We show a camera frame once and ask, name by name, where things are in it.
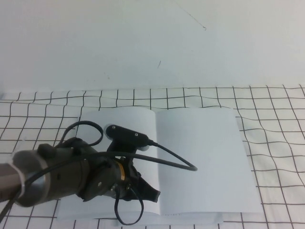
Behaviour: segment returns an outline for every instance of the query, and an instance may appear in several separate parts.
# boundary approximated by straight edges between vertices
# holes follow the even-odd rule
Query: black grid line
[[[70,93],[70,91],[67,92],[66,105],[64,105],[63,108],[62,108],[61,122],[60,122],[60,124],[59,124],[59,128],[58,128],[58,130],[57,130],[57,133],[56,133],[56,136],[55,136],[55,139],[54,139],[54,142],[53,142],[53,146],[55,146],[55,144],[56,144],[56,139],[57,139],[57,137],[58,137],[58,134],[59,134],[59,131],[60,131],[60,127],[61,127],[62,122],[63,122],[63,119],[64,119],[65,108],[66,108],[66,106],[67,106],[67,104],[68,104],[68,96],[69,96],[69,93]],[[56,209],[57,209],[57,206],[58,206],[58,202],[59,202],[59,199],[56,200],[56,204],[55,204],[55,208],[54,208],[54,212],[53,212],[53,217],[55,216]],[[50,229],[52,228],[53,221],[54,221],[54,218],[51,219]]]
[[[254,105],[254,107],[256,108],[255,101],[254,101],[254,98],[253,98],[252,89],[251,89],[251,87],[249,87],[249,88],[250,88],[251,97],[252,97],[252,100],[253,100],[253,105]],[[261,123],[261,121],[260,121],[260,119],[259,119],[259,114],[258,114],[257,110],[256,110],[256,115],[257,115],[259,124],[260,124],[261,127],[263,128],[262,123]],[[265,130],[263,130],[263,131],[264,131],[264,135],[265,135],[265,137],[266,137],[266,143],[267,143],[268,151],[269,151],[269,154],[270,154],[270,156],[271,156],[271,158],[272,158],[272,160],[273,160],[273,162],[274,162],[275,170],[276,170],[276,172],[277,172],[278,181],[279,181],[279,184],[280,184],[280,187],[281,187],[282,184],[281,184],[281,179],[280,179],[280,175],[279,175],[279,172],[278,172],[278,168],[277,168],[276,162],[275,162],[274,158],[272,157],[272,154],[271,154],[271,151],[270,151],[270,146],[269,146],[269,143],[268,143],[268,137],[267,137],[266,131],[265,131]],[[289,209],[288,209],[288,206],[287,206],[287,203],[286,203],[285,195],[284,195],[284,192],[283,192],[283,189],[282,189],[282,188],[281,188],[281,192],[282,192],[283,199],[284,199],[284,202],[285,202],[285,205],[286,205],[286,209],[287,209],[287,213],[288,213],[288,216],[289,216],[289,220],[290,220],[290,222],[291,222],[291,226],[292,226],[292,228],[294,228],[294,226],[293,226],[293,224],[292,224],[291,216],[290,216],[290,213],[289,213]]]
[[[275,106],[274,106],[274,104],[273,104],[273,101],[272,101],[272,98],[271,98],[271,95],[270,95],[270,90],[269,90],[268,86],[267,86],[267,89],[268,89],[268,93],[269,93],[269,96],[270,96],[270,101],[271,101],[272,107],[275,108]],[[276,118],[277,118],[277,120],[278,120],[278,115],[277,115],[277,113],[276,113],[276,110],[274,110],[274,112],[275,112],[275,116],[276,116]],[[290,145],[290,144],[288,143],[287,139],[286,139],[285,134],[283,133],[283,129],[282,129],[280,120],[278,120],[278,124],[279,124],[279,126],[280,126],[280,128],[281,128],[281,132],[282,132],[282,135],[283,135],[285,141],[287,142],[288,145]],[[303,186],[305,187],[304,182],[303,182],[303,180],[301,179],[300,174],[299,174],[299,172],[298,172],[298,170],[297,170],[296,163],[295,163],[295,157],[294,157],[294,153],[293,153],[293,151],[292,151],[292,148],[291,148],[290,146],[289,146],[289,148],[290,148],[290,152],[291,152],[291,155],[292,155],[292,159],[293,159],[293,161],[294,161],[295,170],[296,170],[296,172],[297,172],[297,174],[298,174],[298,177],[300,178],[300,181],[302,182]]]
[[[103,90],[101,90],[101,95],[100,95],[100,98],[99,98],[99,103],[100,103],[99,110],[101,110],[101,98],[102,98],[102,94],[103,94]]]
[[[242,116],[241,116],[241,114],[240,114],[240,112],[239,112],[238,104],[237,104],[237,101],[236,101],[236,100],[235,100],[235,104],[236,104],[236,109],[237,109],[237,111],[238,111],[238,114],[239,114],[240,117],[241,117],[241,121],[242,121],[242,125],[243,125],[243,130],[244,130],[244,121],[243,121],[243,118],[242,118]],[[247,143],[248,143],[248,147],[249,147],[249,152],[250,152],[252,167],[253,167],[253,169],[254,169],[254,175],[255,175],[256,183],[257,183],[257,186],[259,186],[259,184],[258,184],[258,178],[257,178],[255,166],[254,166],[254,161],[253,161],[253,157],[252,157],[251,147],[250,147],[250,144],[249,144],[249,141],[248,141],[248,139],[247,139],[247,135],[246,135],[246,132],[245,132],[245,131],[244,131],[244,137],[246,138],[246,141],[247,141]],[[261,193],[260,188],[258,188],[258,192],[259,192],[259,196],[260,196],[261,202],[263,203],[263,198],[262,198],[262,193]],[[267,228],[269,229],[269,225],[268,225],[268,223],[267,223],[268,220],[267,220],[266,210],[265,210],[265,208],[264,208],[263,205],[262,205],[262,207],[263,207],[263,211],[264,211],[264,217],[265,217],[265,220],[266,220],[266,225],[267,225]]]
[[[232,224],[238,224],[240,228],[253,227],[250,224],[257,224],[258,227],[266,225],[267,228],[271,224],[286,224],[286,227],[291,228],[294,228],[295,225],[305,225],[305,218],[302,217],[305,215],[305,210],[300,210],[305,205],[305,197],[292,195],[294,192],[303,195],[300,192],[305,187],[305,91],[302,85],[296,87],[285,87],[284,85],[279,87],[183,87],[174,90],[164,88],[160,90],[158,96],[154,91],[153,97],[151,89],[139,94],[134,89],[127,92],[130,95],[133,94],[133,97],[120,98],[120,90],[98,90],[88,91],[88,93],[84,91],[66,92],[66,96],[53,92],[49,94],[49,97],[48,94],[44,94],[43,98],[38,93],[29,95],[19,93],[18,98],[16,95],[11,96],[13,99],[10,98],[10,94],[6,94],[3,97],[5,99],[0,100],[0,132],[2,131],[0,155],[9,155],[14,148],[16,149],[17,144],[21,142],[21,135],[24,135],[25,131],[27,133],[33,131],[33,134],[25,139],[25,143],[29,144],[31,148],[36,148],[37,144],[41,142],[55,145],[65,129],[64,120],[67,122],[76,120],[85,111],[85,108],[100,110],[105,107],[115,108],[131,106],[131,104],[137,107],[163,110],[196,106],[206,109],[232,108],[236,111],[236,120],[240,123],[239,130],[252,167],[264,217],[257,220],[244,213],[237,213],[234,219],[226,219],[224,224],[218,224],[218,228],[230,228]],[[171,99],[177,99],[175,101],[178,102],[173,105],[171,101],[169,103]],[[40,120],[40,122],[31,127],[29,118]],[[56,125],[45,125],[47,120],[48,123],[54,122]],[[48,137],[49,132],[56,136]],[[261,133],[260,138],[256,138],[254,133]],[[268,160],[271,163],[260,164]],[[279,173],[285,173],[285,176],[281,177]],[[283,201],[274,201],[275,199],[270,198],[272,195],[276,195]],[[51,219],[51,229],[53,220],[56,219],[58,204],[57,200],[53,213],[48,216],[34,216],[35,208],[32,208],[31,213],[28,212],[29,215],[11,215],[10,211],[6,216],[6,221],[10,217],[26,218],[27,223],[24,228],[30,228],[31,219],[46,218]],[[78,223],[75,221],[73,226],[78,228]],[[101,229],[103,227],[100,219],[97,227]]]

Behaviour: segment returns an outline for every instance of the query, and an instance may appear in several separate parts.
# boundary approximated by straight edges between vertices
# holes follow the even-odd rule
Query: black cable
[[[6,213],[10,210],[16,200],[19,198],[21,190],[19,190],[12,199],[8,201],[8,203],[4,206],[3,210],[0,213],[0,223],[2,222],[3,218],[5,217]]]
[[[166,151],[167,153],[173,155],[175,158],[179,159],[180,161],[182,161],[183,163],[187,164],[189,166],[189,168],[191,169],[188,169],[188,170],[191,170],[191,171],[197,171],[198,168],[196,166],[194,166],[193,164],[191,164],[190,162],[188,162],[187,160],[183,159],[182,157],[180,157],[179,155],[175,154],[173,151],[169,150],[168,148],[165,148],[164,146],[154,142],[153,140],[150,140],[149,141],[149,145],[150,146],[155,146],[155,147],[158,147],[164,151]]]
[[[65,132],[63,132],[63,135],[61,137],[61,140],[59,141],[59,143],[57,144],[56,148],[60,148],[60,146],[62,145],[67,133],[72,130],[74,127],[76,126],[79,126],[79,125],[89,125],[89,126],[92,126],[94,127],[95,129],[97,129],[100,133],[101,133],[101,137],[96,141],[96,142],[93,142],[91,144],[88,144],[87,146],[96,146],[97,144],[99,144],[102,139],[103,139],[103,135],[104,135],[104,132],[103,132],[103,129],[101,128],[100,125],[94,123],[94,122],[91,122],[91,121],[78,121],[76,123],[73,123],[72,125],[68,126],[67,129],[65,130]]]
[[[119,215],[119,212],[118,212],[118,205],[119,205],[119,201],[120,201],[120,189],[118,187],[115,188],[114,213],[115,213],[115,216],[116,216],[117,220],[125,226],[130,226],[130,225],[133,225],[133,224],[136,224],[137,222],[139,222],[139,220],[142,218],[142,215],[143,215],[143,212],[144,212],[144,203],[143,203],[143,200],[142,200],[141,195],[139,194],[138,190],[136,188],[133,188],[133,186],[130,187],[130,190],[135,194],[135,196],[139,200],[139,202],[141,204],[141,212],[140,212],[140,215],[139,215],[138,219],[135,222],[124,223],[123,220],[121,219],[120,215]]]

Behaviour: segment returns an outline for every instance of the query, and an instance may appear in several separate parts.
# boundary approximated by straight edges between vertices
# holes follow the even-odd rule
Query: book page
[[[156,141],[156,122],[155,113],[148,109],[137,107],[122,107],[122,108],[104,108],[100,111],[83,114],[81,120],[93,121],[99,124],[104,132],[105,126],[109,124],[120,125],[129,128],[139,133],[148,135],[148,137]],[[77,137],[83,139],[87,143],[96,141],[100,134],[93,127],[87,125],[79,126]],[[110,145],[109,140],[105,135],[101,143],[94,148],[101,152],[106,151]],[[150,147],[146,151],[137,151],[137,154],[157,157],[157,149]],[[153,188],[160,190],[158,179],[158,164],[144,160],[134,159],[134,166]],[[95,197],[93,200],[83,202],[76,195],[61,199],[59,217],[60,218],[104,218],[115,217],[114,214],[115,199],[111,197]],[[144,211],[155,214],[160,213],[159,203],[144,201]],[[124,217],[129,217],[130,214],[124,215],[124,212],[135,212],[138,216],[141,211],[141,205],[138,200],[124,201],[119,203],[119,213],[124,220]]]
[[[156,113],[157,139],[198,171],[159,165],[161,214],[262,212],[231,109],[175,109]],[[163,150],[158,157],[181,163]]]
[[[121,228],[123,226],[118,220],[101,220],[102,222],[102,229],[109,229],[112,227],[117,227],[117,229]],[[135,225],[136,227],[139,227],[139,229],[144,229],[143,226],[152,226],[152,225],[167,225],[169,228],[169,225],[171,225],[171,228],[176,228],[175,225],[191,225],[193,228],[193,225],[200,225],[200,226],[211,226],[211,225],[217,225],[218,223],[223,223],[223,215],[220,212],[205,212],[205,213],[194,213],[194,214],[179,214],[177,216],[159,216],[159,215],[151,215],[147,216],[144,215],[139,222]]]

